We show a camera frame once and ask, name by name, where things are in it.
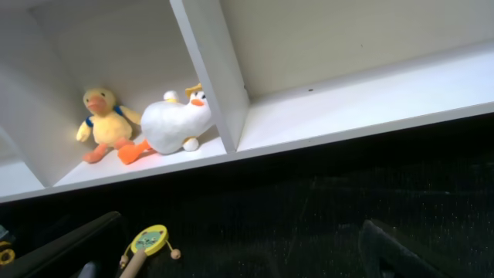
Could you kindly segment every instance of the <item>duck's head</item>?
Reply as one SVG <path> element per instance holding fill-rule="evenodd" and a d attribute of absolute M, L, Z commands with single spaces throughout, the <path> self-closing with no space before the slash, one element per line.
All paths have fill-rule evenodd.
<path fill-rule="evenodd" d="M 117 99 L 111 91 L 95 88 L 86 91 L 84 104 L 92 114 L 106 115 L 113 110 L 113 107 L 117 104 Z"/>
<path fill-rule="evenodd" d="M 185 90 L 187 97 L 189 98 L 189 105 L 195 105 L 197 107 L 209 107 L 206 95 L 202 90 L 202 85 L 199 83 L 197 86 L 188 88 Z"/>

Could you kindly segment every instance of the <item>cubby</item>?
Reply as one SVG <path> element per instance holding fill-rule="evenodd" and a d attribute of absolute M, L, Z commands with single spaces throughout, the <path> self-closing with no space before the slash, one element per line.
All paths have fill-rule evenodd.
<path fill-rule="evenodd" d="M 0 202 L 494 112 L 493 25 L 490 0 L 2 2 L 2 169 L 36 178 Z M 142 112 L 198 82 L 197 151 L 81 162 L 84 90 Z"/>

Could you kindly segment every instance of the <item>blue backpack strap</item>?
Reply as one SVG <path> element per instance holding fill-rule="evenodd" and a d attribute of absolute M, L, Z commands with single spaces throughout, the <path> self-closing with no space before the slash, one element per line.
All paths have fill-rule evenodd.
<path fill-rule="evenodd" d="M 118 105 L 116 105 L 115 107 L 113 107 L 113 109 L 115 110 L 115 112 L 117 112 L 117 114 L 119 114 L 120 116 L 124 116 L 124 112 L 122 112 L 122 110 L 120 109 L 120 107 Z"/>
<path fill-rule="evenodd" d="M 88 127 L 93 127 L 93 122 L 91 121 L 91 116 L 87 117 L 86 118 L 86 124 Z"/>

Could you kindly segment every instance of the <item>stuffed animal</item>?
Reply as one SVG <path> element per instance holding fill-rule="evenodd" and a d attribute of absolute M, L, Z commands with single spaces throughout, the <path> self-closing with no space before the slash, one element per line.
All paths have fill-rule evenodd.
<path fill-rule="evenodd" d="M 124 164 L 132 163 L 150 149 L 160 154 L 171 154 L 181 147 L 186 151 L 199 148 L 196 137 L 213 125 L 211 111 L 200 83 L 185 92 L 188 104 L 178 103 L 177 92 L 168 91 L 164 94 L 164 101 L 146 108 L 140 121 L 145 139 L 138 145 L 127 145 L 118 151 Z"/>
<path fill-rule="evenodd" d="M 76 139 L 84 142 L 93 130 L 94 140 L 98 147 L 83 156 L 88 163 L 101 160 L 107 148 L 117 150 L 125 145 L 134 144 L 130 140 L 132 127 L 124 116 L 135 124 L 140 124 L 140 114 L 123 106 L 117 106 L 112 92 L 102 88 L 88 90 L 83 98 L 86 108 L 93 116 L 89 116 L 79 127 Z"/>

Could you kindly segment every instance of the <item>black floor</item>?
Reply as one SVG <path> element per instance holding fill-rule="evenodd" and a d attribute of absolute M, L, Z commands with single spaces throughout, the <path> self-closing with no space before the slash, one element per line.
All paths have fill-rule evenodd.
<path fill-rule="evenodd" d="M 493 131 L 491 114 L 13 202 L 0 224 L 22 255 L 116 210 L 130 237 L 164 224 L 183 253 L 142 277 L 313 278 L 365 276 L 372 218 L 494 277 Z"/>

